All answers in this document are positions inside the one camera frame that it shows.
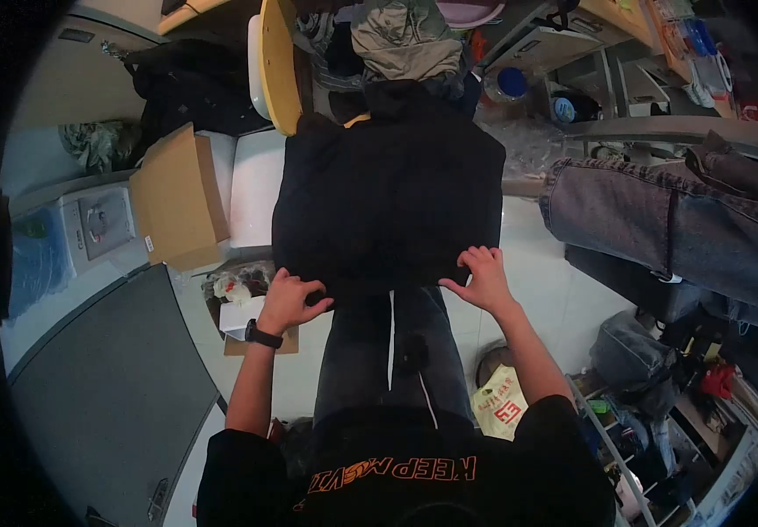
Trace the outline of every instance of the black wristwatch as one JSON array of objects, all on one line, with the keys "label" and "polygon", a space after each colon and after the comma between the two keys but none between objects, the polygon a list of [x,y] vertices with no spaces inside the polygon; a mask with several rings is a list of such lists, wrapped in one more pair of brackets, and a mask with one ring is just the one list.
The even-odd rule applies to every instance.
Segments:
[{"label": "black wristwatch", "polygon": [[262,344],[263,346],[279,349],[282,346],[282,337],[265,333],[256,327],[256,319],[250,319],[244,329],[244,340],[248,343]]}]

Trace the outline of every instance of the hand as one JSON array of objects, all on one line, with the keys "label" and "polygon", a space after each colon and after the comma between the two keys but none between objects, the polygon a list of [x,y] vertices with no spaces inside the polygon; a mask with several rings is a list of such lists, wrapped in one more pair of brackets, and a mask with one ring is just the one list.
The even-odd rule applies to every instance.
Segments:
[{"label": "hand", "polygon": [[458,267],[464,266],[473,272],[473,279],[466,288],[448,278],[442,278],[438,283],[494,317],[519,305],[508,290],[501,249],[470,247],[458,256]]},{"label": "hand", "polygon": [[282,336],[288,328],[314,319],[333,302],[332,299],[323,299],[307,307],[306,296],[315,291],[326,292],[320,280],[301,282],[300,277],[290,276],[288,270],[281,267],[268,289],[256,327],[269,335]]}]

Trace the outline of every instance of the hanging jeans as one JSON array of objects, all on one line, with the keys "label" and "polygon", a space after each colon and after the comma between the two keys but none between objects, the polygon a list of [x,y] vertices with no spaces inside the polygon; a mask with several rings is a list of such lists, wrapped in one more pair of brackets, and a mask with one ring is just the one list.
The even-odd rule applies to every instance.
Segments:
[{"label": "hanging jeans", "polygon": [[[424,386],[429,389],[433,408],[473,421],[461,358],[440,290],[432,287],[394,291],[393,321],[394,357],[389,390],[389,295],[364,297],[361,302],[348,303],[335,310],[321,363],[315,423],[352,407],[426,408]],[[407,364],[410,356],[406,350],[416,352],[422,348],[418,340],[425,343],[425,362],[411,368]]]},{"label": "hanging jeans", "polygon": [[677,275],[726,297],[711,311],[758,325],[758,184],[740,188],[758,162],[711,139],[687,163],[560,159],[540,212],[555,238]]}]

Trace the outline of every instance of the plastic jar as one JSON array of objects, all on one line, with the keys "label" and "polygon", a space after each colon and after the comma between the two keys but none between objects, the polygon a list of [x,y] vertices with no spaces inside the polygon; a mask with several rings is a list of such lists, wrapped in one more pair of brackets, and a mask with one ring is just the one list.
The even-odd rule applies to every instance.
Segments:
[{"label": "plastic jar", "polygon": [[522,100],[528,90],[526,76],[516,68],[491,70],[484,76],[484,92],[497,104],[509,104]]}]

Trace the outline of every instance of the chair backrest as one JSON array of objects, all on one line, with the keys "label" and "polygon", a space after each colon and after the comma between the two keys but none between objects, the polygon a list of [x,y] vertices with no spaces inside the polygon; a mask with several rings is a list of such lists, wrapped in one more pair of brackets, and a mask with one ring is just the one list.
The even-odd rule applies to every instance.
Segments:
[{"label": "chair backrest", "polygon": [[293,136],[302,114],[291,40],[296,10],[290,0],[263,0],[261,16],[259,74],[265,102],[276,129]]}]

